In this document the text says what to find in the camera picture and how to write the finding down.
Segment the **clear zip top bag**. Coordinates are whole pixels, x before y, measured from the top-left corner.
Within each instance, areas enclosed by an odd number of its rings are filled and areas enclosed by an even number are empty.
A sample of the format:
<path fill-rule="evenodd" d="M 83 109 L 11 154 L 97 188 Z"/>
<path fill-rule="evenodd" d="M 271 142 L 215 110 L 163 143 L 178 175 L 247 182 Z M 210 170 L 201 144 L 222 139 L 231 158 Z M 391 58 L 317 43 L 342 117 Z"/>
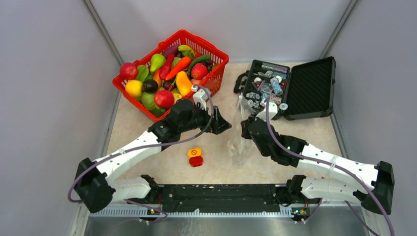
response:
<path fill-rule="evenodd" d="M 232 131 L 227 141 L 228 154 L 231 157 L 232 164 L 239 167 L 243 166 L 251 158 L 255 147 L 251 140 L 241 136 L 243 132 L 241 122 L 249 118 L 251 111 L 253 109 L 248 106 L 247 100 L 241 93 L 238 96 Z"/>

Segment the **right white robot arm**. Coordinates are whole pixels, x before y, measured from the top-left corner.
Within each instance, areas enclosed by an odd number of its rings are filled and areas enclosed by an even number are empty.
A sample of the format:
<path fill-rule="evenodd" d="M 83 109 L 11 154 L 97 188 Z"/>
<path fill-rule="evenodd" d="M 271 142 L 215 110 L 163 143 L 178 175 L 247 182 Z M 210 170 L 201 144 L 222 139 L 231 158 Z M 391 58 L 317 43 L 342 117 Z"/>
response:
<path fill-rule="evenodd" d="M 252 140 L 260 154 L 283 166 L 312 170 L 329 176 L 318 179 L 293 177 L 288 184 L 289 198 L 295 203 L 304 199 L 329 198 L 359 203 L 376 214 L 392 213 L 395 186 L 393 166 L 356 162 L 326 152 L 305 140 L 278 134 L 266 115 L 251 115 L 240 123 L 241 136 Z"/>

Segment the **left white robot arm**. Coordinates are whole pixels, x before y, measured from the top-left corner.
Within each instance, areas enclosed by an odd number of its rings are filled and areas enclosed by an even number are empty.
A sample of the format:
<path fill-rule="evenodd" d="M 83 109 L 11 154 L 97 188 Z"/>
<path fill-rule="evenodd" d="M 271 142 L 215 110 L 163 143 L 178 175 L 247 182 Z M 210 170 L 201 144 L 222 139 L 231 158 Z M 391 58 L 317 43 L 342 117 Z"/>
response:
<path fill-rule="evenodd" d="M 105 157 L 82 160 L 68 191 L 68 199 L 74 201 L 71 193 L 75 191 L 91 213 L 128 198 L 141 198 L 145 203 L 152 203 L 157 199 L 158 191 L 147 180 L 121 184 L 116 182 L 118 177 L 144 159 L 181 144 L 183 132 L 199 129 L 199 135 L 205 132 L 218 135 L 231 127 L 217 106 L 212 105 L 208 112 L 201 105 L 181 99 L 163 120 L 154 123 L 131 143 Z"/>

